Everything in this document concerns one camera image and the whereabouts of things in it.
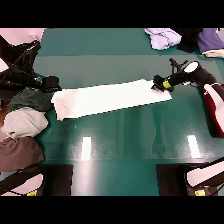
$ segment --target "dark green cloth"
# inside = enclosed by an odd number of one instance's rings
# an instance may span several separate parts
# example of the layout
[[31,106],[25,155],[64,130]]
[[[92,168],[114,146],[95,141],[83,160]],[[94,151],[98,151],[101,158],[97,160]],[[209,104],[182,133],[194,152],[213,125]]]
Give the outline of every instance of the dark green cloth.
[[51,98],[53,93],[42,93],[40,90],[25,88],[16,94],[7,108],[7,113],[23,107],[30,107],[40,112],[46,112],[53,107]]

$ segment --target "red cloth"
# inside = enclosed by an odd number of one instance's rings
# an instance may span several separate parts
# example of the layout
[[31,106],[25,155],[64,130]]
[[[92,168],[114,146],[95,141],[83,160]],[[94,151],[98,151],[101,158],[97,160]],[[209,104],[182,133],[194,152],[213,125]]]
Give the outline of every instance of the red cloth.
[[208,109],[209,117],[211,119],[211,122],[212,122],[214,130],[215,130],[215,137],[224,137],[224,132],[222,131],[222,129],[215,117],[215,110],[216,110],[215,103],[214,103],[212,97],[208,93],[206,95],[204,95],[205,92],[206,91],[204,89],[202,89],[202,96],[203,96],[205,105]]

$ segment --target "pile of clothes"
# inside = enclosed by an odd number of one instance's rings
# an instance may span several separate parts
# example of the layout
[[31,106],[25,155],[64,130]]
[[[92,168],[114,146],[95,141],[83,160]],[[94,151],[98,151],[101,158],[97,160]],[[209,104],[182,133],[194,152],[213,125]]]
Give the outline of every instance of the pile of clothes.
[[152,48],[165,50],[177,45],[177,49],[192,53],[200,50],[207,57],[224,58],[224,43],[220,39],[222,28],[145,28],[150,35]]
[[24,169],[44,160],[33,137],[48,125],[45,112],[53,108],[52,96],[27,87],[12,98],[1,127],[7,137],[0,142],[0,172]]

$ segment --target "table surface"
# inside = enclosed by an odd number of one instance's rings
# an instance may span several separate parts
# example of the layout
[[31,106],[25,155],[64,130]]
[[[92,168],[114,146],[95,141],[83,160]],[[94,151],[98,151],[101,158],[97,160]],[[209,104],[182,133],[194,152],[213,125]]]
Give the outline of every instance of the table surface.
[[[35,60],[37,73],[60,78],[62,88],[151,80],[171,74],[169,58],[199,61],[224,83],[223,59],[188,54],[172,47],[151,48],[143,28],[49,29]],[[36,139],[49,164],[74,164],[72,195],[159,195],[158,163],[212,161],[224,155],[224,139],[211,137],[201,95],[191,86],[177,86],[172,100],[56,120]],[[199,158],[189,147],[194,135]],[[91,161],[82,161],[83,137],[91,137]]]

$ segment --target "yellow label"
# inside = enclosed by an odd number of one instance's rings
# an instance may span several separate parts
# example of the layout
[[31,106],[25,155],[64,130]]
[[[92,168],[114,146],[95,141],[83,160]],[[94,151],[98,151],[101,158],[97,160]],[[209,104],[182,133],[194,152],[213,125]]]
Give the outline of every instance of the yellow label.
[[205,196],[205,191],[204,190],[195,191],[195,195],[196,196]]
[[166,88],[166,89],[169,89],[171,87],[171,85],[169,84],[169,82],[166,80],[163,82],[163,86]]
[[27,196],[37,196],[37,190],[28,193]]

